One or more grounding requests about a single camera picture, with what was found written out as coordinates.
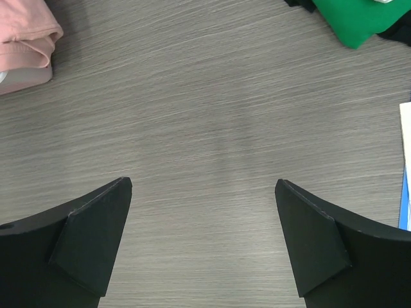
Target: pink fabric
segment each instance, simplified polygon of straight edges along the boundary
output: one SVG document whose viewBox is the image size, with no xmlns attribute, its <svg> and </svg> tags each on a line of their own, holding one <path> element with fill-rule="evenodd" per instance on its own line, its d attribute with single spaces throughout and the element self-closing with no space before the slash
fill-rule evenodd
<svg viewBox="0 0 411 308">
<path fill-rule="evenodd" d="M 44 0 L 0 0 L 0 71 L 47 67 L 62 35 Z"/>
</svg>

